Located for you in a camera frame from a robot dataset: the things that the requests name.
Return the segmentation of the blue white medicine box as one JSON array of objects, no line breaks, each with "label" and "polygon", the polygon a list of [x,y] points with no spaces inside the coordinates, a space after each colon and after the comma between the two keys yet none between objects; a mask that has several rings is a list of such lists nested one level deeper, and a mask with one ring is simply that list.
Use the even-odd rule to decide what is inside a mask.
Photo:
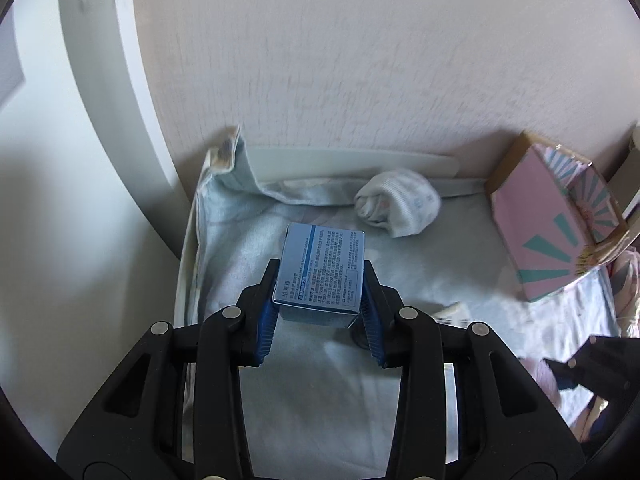
[{"label": "blue white medicine box", "polygon": [[288,322],[347,328],[359,313],[364,233],[292,223],[272,301]]}]

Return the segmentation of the white patterned sock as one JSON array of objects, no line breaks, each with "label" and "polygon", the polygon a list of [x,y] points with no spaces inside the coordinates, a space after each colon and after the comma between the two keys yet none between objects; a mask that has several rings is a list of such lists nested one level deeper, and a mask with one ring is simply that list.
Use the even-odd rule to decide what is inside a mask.
[{"label": "white patterned sock", "polygon": [[441,206],[427,178],[409,169],[377,174],[355,196],[358,218],[393,238],[420,234],[435,221]]}]

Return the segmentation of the pink fuzzy sock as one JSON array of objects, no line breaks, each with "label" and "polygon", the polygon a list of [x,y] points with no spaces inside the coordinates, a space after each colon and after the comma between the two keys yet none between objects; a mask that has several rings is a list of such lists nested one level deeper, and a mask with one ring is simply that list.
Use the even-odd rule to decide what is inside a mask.
[{"label": "pink fuzzy sock", "polygon": [[550,402],[559,408],[562,404],[561,393],[549,365],[544,360],[532,358],[523,358],[520,359],[520,362]]}]

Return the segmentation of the pink bedding pile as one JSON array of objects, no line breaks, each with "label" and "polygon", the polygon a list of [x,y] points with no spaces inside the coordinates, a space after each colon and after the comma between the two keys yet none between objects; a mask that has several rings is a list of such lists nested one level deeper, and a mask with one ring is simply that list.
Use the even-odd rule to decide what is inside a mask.
[{"label": "pink bedding pile", "polygon": [[624,337],[639,337],[640,276],[639,253],[625,249],[610,266],[617,325]]}]

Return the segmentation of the small floral white box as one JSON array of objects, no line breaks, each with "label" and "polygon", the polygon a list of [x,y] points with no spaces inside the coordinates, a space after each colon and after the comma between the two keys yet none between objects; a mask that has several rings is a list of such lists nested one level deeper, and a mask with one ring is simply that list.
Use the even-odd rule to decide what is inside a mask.
[{"label": "small floral white box", "polygon": [[457,301],[435,312],[433,318],[439,322],[439,324],[463,328],[464,330],[472,323],[471,312],[468,306],[462,301]]}]

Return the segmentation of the cardboard box with pink lining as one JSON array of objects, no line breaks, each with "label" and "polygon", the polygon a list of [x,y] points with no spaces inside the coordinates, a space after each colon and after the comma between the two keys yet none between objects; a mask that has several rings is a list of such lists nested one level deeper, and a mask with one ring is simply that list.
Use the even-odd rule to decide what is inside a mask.
[{"label": "cardboard box with pink lining", "polygon": [[630,233],[592,161],[536,133],[515,138],[485,191],[530,302],[615,259]]}]

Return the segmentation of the light blue floral bedsheet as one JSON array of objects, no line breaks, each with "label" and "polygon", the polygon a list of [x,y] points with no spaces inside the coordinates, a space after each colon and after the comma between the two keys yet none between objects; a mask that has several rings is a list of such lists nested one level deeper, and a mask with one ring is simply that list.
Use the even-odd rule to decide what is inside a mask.
[{"label": "light blue floral bedsheet", "polygon": [[[616,336],[604,271],[536,302],[527,301],[475,179],[420,180],[416,202],[434,190],[440,208],[421,233],[392,237],[363,223],[359,179],[256,179],[246,145],[229,129],[196,187],[196,241],[179,321],[195,324],[235,304],[281,255],[293,223],[363,232],[363,255],[405,304],[449,326],[488,324],[530,370],[568,359],[592,335]],[[384,474],[392,445],[400,374],[379,367],[352,342],[356,312],[327,301],[284,307],[261,367],[241,375],[248,448],[261,477],[363,479]]]}]

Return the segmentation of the white bed guard rail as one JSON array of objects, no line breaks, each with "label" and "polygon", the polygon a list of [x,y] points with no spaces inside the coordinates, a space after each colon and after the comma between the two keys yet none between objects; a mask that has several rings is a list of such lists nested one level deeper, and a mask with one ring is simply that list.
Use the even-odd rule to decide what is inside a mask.
[{"label": "white bed guard rail", "polygon": [[249,146],[246,152],[259,182],[339,178],[369,180],[381,172],[404,168],[430,180],[442,197],[485,193],[483,179],[458,178],[460,165],[451,156],[282,146]]}]

